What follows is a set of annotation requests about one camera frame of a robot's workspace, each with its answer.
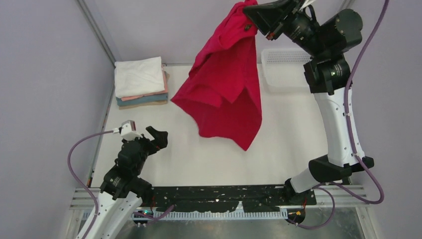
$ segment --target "gray floor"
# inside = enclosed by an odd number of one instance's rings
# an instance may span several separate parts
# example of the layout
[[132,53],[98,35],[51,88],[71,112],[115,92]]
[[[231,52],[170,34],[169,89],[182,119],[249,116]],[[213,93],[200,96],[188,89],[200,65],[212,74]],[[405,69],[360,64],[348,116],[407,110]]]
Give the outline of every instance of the gray floor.
[[[304,225],[323,223],[331,209],[307,209]],[[118,239],[364,239],[354,208],[338,208],[333,221],[319,230],[304,230],[281,220],[174,221],[138,228],[128,222]]]

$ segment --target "pink folded towel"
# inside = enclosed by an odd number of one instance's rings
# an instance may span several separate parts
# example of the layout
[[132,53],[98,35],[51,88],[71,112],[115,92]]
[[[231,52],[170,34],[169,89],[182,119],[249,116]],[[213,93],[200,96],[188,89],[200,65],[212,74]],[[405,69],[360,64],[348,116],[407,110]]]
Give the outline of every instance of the pink folded towel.
[[143,95],[139,95],[139,96],[129,96],[129,97],[122,97],[121,100],[122,101],[130,101],[130,100],[134,100],[134,99],[138,99],[144,96],[152,96],[152,95],[156,95],[156,94],[163,94],[163,93],[168,93],[169,89],[167,87],[167,77],[166,77],[166,73],[163,71],[163,79],[164,79],[164,90],[160,91],[160,92],[155,92],[155,93],[149,93],[149,94],[143,94]]

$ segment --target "stack of folded towels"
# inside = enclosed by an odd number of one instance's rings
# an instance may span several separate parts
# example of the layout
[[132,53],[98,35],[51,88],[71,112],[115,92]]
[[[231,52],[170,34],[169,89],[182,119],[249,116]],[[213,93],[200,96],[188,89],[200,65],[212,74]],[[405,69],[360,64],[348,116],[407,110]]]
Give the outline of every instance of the stack of folded towels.
[[114,65],[115,95],[120,110],[167,103],[169,75],[163,70],[161,57]]

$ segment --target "blue folded towel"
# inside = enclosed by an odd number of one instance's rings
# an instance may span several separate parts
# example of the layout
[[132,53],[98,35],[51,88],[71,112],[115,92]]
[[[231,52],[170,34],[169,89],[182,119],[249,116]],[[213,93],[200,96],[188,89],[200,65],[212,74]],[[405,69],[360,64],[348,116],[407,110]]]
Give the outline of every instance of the blue folded towel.
[[116,97],[118,106],[132,106],[132,105],[148,103],[148,102],[153,102],[153,101],[167,101],[168,98],[169,98],[168,93],[144,96],[144,97],[130,100],[130,101],[122,101],[120,98]]

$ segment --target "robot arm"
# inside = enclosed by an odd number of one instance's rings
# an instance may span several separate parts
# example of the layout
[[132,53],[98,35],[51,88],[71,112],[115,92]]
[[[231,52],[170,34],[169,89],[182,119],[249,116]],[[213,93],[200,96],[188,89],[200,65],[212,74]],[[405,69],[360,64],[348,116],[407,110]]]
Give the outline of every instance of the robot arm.
[[154,140],[136,132],[135,122],[131,120],[124,122],[118,129],[123,145],[114,161],[115,165],[104,176],[101,184],[95,222],[90,227],[95,216],[93,209],[76,239],[113,239],[136,208],[143,202],[149,203],[153,196],[152,185],[138,178],[138,175],[149,155],[167,147],[168,133],[157,131],[151,126],[146,130]]
[[[356,160],[349,139],[344,112],[344,93],[350,67],[344,53],[362,41],[362,19],[351,9],[344,9],[320,25],[311,0],[278,0],[247,6],[243,12],[268,40],[285,34],[310,54],[304,65],[305,78],[321,111],[328,143],[328,154],[309,162],[309,167],[285,183],[287,197],[293,197],[323,183],[341,180],[353,172],[363,171]],[[351,89],[348,91],[351,109]],[[372,158],[365,156],[356,136],[353,112],[351,131],[357,155],[368,168]]]

